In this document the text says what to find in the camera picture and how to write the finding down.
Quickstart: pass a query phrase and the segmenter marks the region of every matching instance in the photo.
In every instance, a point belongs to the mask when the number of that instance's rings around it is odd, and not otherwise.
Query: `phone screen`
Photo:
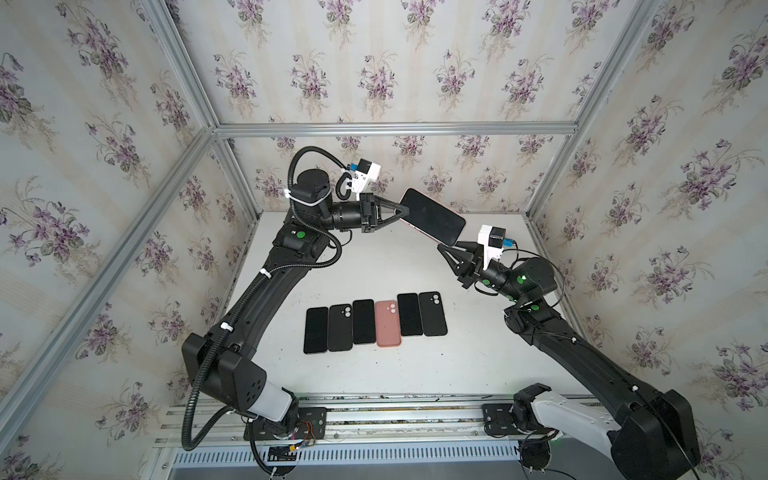
[[[304,353],[323,353],[328,350],[328,307],[306,311]]]
[[[456,244],[467,223],[461,215],[412,188],[406,190],[400,203],[410,210],[402,221],[449,247]]]

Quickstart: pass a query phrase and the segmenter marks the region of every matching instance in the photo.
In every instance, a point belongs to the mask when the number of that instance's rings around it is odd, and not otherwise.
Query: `aluminum frame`
[[[639,48],[643,38],[643,33],[650,25],[660,3],[661,0],[639,0],[635,4],[629,19],[621,29],[617,42],[608,55],[608,60],[603,64],[598,79],[576,115],[578,129],[565,140],[547,169],[547,173],[541,179],[541,184],[534,192],[531,203],[526,210],[529,217],[536,219],[543,212],[547,200],[565,172],[568,161],[589,132],[600,113],[600,109],[608,103],[611,90],[618,82],[621,74],[624,73],[624,68],[634,57],[634,53]]]
[[[213,140],[213,128],[204,128],[197,133],[131,227],[112,249],[98,275],[27,363],[22,375],[0,403],[0,451],[5,451],[13,442],[60,371],[69,363],[85,332],[101,312],[104,302],[109,300],[131,266],[134,255],[170,208],[176,199],[176,192],[192,174]]]
[[[563,135],[573,134],[572,121],[463,121],[357,124],[222,124],[219,137],[363,137],[393,135]]]

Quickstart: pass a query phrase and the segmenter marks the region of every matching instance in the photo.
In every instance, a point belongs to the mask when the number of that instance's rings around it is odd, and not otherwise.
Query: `floral wallpaper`
[[[2,478],[30,465],[51,479],[139,477],[162,409],[189,389],[181,343],[215,322],[239,266],[248,225],[232,200],[216,160],[204,157],[24,428],[26,440],[6,454]]]
[[[266,123],[571,120],[636,2],[167,3],[219,119]]]
[[[380,164],[369,188],[381,197],[397,201],[415,188],[458,212],[516,212],[525,211],[562,141],[562,135],[237,138],[233,151],[264,210],[288,209],[290,159],[316,145],[345,164],[360,158]],[[341,174],[310,152],[298,168],[312,167],[327,171],[333,183]]]
[[[690,401],[702,478],[768,467],[766,55],[764,2],[662,2],[534,222],[589,340]]]

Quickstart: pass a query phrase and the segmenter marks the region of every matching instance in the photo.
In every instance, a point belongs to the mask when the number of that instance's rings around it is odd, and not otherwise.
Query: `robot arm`
[[[597,397],[610,416],[535,384],[518,392],[509,414],[518,430],[561,430],[604,453],[630,480],[675,479],[700,460],[694,416],[674,390],[659,392],[581,338],[543,296],[555,291],[554,268],[540,257],[507,268],[485,257],[485,241],[501,246],[503,229],[481,230],[480,243],[438,247],[464,288],[482,281],[506,296],[505,323],[555,359]]]

